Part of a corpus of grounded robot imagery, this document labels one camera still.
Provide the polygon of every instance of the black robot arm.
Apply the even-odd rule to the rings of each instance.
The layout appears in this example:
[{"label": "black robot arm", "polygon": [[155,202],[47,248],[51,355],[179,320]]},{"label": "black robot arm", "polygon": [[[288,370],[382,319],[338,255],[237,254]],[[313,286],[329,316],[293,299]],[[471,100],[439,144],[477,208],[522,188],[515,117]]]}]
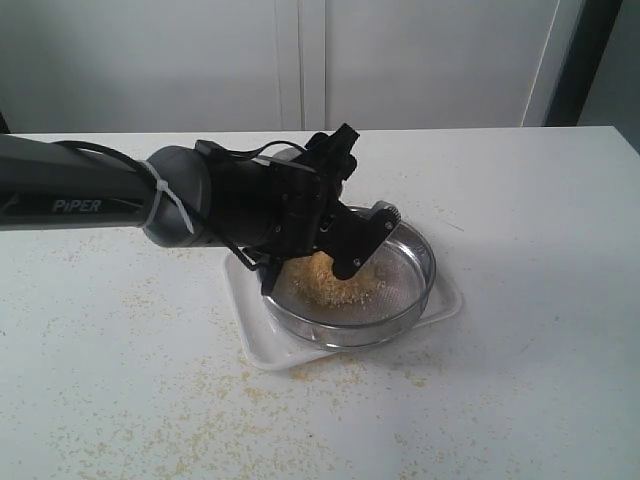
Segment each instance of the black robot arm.
[{"label": "black robot arm", "polygon": [[[100,145],[0,135],[0,230],[136,226],[165,247],[226,246],[263,270],[265,294],[284,261],[318,250],[347,279],[400,222],[384,202],[367,216],[340,203],[357,138],[343,125],[305,147],[240,152],[199,140],[137,162]],[[262,155],[276,144],[289,149]]]}]

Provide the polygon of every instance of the white wall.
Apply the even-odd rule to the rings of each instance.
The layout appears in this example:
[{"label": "white wall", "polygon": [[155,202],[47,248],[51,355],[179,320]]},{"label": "white wall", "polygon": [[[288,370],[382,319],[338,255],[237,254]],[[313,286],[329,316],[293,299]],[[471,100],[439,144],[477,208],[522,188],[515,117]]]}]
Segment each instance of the white wall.
[{"label": "white wall", "polygon": [[0,0],[0,110],[17,132],[278,130],[275,15],[273,0]]},{"label": "white wall", "polygon": [[580,115],[614,125],[640,152],[640,2],[625,0]]},{"label": "white wall", "polygon": [[521,125],[543,54],[550,99],[580,3],[327,0],[328,126]]}]

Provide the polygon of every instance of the white tray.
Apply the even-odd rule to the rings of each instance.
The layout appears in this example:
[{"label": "white tray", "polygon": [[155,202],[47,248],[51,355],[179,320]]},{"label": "white tray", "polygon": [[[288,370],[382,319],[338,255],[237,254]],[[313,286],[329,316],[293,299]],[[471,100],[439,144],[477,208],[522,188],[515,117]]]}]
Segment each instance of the white tray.
[{"label": "white tray", "polygon": [[[233,254],[224,259],[222,270],[240,342],[253,365],[263,370],[284,370],[335,354],[282,329],[264,304],[258,276]],[[461,307],[462,294],[451,280],[438,272],[427,308],[413,328],[452,317]]]}]

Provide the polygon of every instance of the white table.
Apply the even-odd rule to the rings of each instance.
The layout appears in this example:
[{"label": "white table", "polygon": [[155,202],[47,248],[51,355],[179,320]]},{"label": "white table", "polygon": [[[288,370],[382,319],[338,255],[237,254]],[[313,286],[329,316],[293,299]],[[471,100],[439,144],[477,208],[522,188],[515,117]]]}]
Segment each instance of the white table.
[{"label": "white table", "polygon": [[[138,158],[309,133],[40,135]],[[640,158],[612,128],[365,132],[351,203],[433,243],[462,313],[268,373],[222,249],[0,234],[0,478],[640,478]]]}]

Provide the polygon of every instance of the mesh strainer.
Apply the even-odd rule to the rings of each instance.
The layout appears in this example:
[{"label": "mesh strainer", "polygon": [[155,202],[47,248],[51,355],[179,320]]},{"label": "mesh strainer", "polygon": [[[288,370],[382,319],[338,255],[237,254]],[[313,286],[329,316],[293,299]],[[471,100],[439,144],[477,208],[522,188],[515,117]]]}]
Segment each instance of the mesh strainer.
[{"label": "mesh strainer", "polygon": [[282,275],[267,308],[290,333],[329,350],[354,350],[387,342],[410,329],[427,306],[436,261],[427,241],[401,223],[369,259],[381,285],[363,303],[321,306]]}]

